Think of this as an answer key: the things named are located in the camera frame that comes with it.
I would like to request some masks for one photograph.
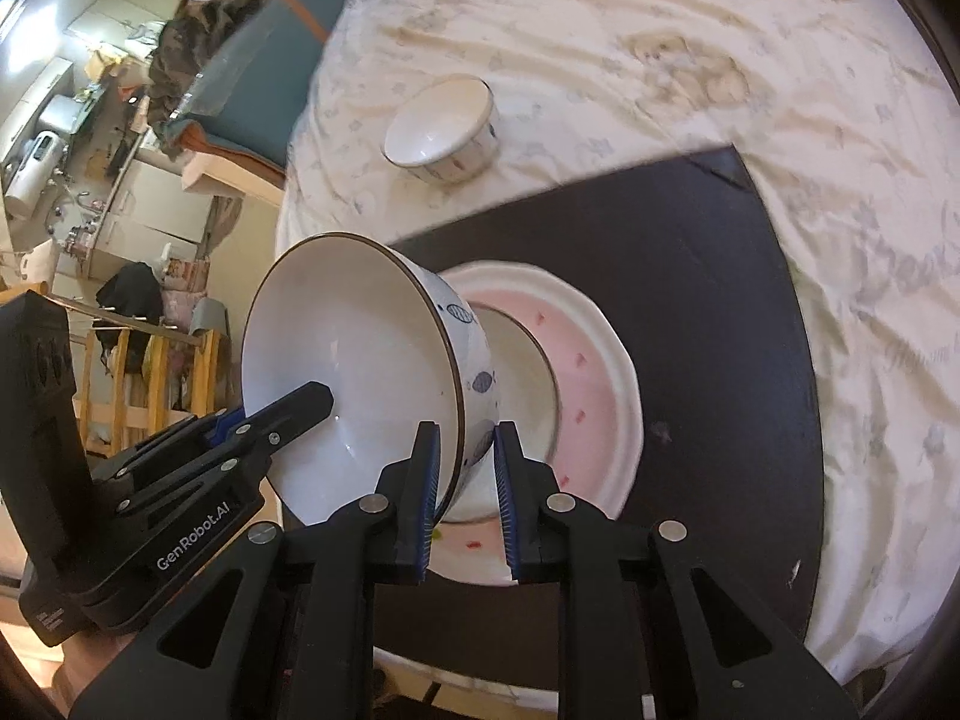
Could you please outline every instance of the small white bowl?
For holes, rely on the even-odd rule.
[[[277,260],[253,298],[241,368],[248,413],[309,381],[333,391],[330,417],[275,453],[268,474],[304,525],[372,493],[424,420],[440,426],[441,517],[493,441],[496,372],[469,305],[357,235],[310,238]]]
[[[497,126],[486,82],[447,76],[397,109],[382,151],[394,165],[429,184],[456,184],[493,162]]]

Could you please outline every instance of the white ceramic bowl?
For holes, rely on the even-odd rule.
[[[508,314],[474,300],[470,307],[483,327],[493,354],[500,419],[517,425],[524,456],[550,463],[560,429],[560,391],[544,348]],[[492,448],[469,469],[466,479],[462,493],[443,522],[474,522],[497,517],[500,507]]]
[[[439,276],[357,235],[307,239],[274,264],[241,367],[247,413],[308,381],[333,391],[330,417],[277,452],[269,473],[307,525],[372,493],[424,420],[440,425],[442,515],[493,439],[496,372],[472,310]]]
[[[496,105],[476,76],[447,76],[397,109],[383,155],[431,184],[466,181],[493,162],[498,148]]]

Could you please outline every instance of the bed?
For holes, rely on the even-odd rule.
[[[440,189],[379,147],[451,73],[491,85],[503,148]],[[915,646],[960,565],[960,105],[896,0],[347,0],[290,143],[277,254],[722,143],[808,332],[827,513],[806,644],[846,682]]]

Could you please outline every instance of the pink plate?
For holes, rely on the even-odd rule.
[[[544,348],[560,391],[557,483],[617,517],[637,475],[643,415],[634,364],[606,317],[587,295],[534,266],[478,262],[442,276],[464,299],[510,314]],[[440,523],[429,567],[453,581],[510,584],[499,519]]]

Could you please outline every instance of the white appliance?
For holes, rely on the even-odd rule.
[[[213,196],[191,194],[181,177],[134,159],[117,188],[112,213],[198,244],[203,240]]]
[[[37,80],[23,93],[18,103],[13,105],[10,115],[0,124],[0,163],[8,165],[14,153],[30,140],[26,137],[26,130],[30,127],[32,132],[37,113],[50,100],[54,90],[67,85],[72,88],[72,68],[73,63],[66,59],[56,57],[51,60],[50,64],[40,71]]]
[[[83,101],[66,95],[53,95],[40,114],[37,125],[56,132],[64,141],[69,140],[77,129],[77,119],[83,113],[85,105]]]
[[[37,207],[47,179],[64,156],[64,139],[46,130],[35,138],[26,159],[20,163],[4,195],[7,212],[13,217],[30,218]]]
[[[155,264],[163,258],[168,245],[182,259],[192,260],[197,256],[195,244],[124,215],[109,213],[103,225],[96,247],[90,252],[90,277],[99,281],[107,281],[128,263]]]

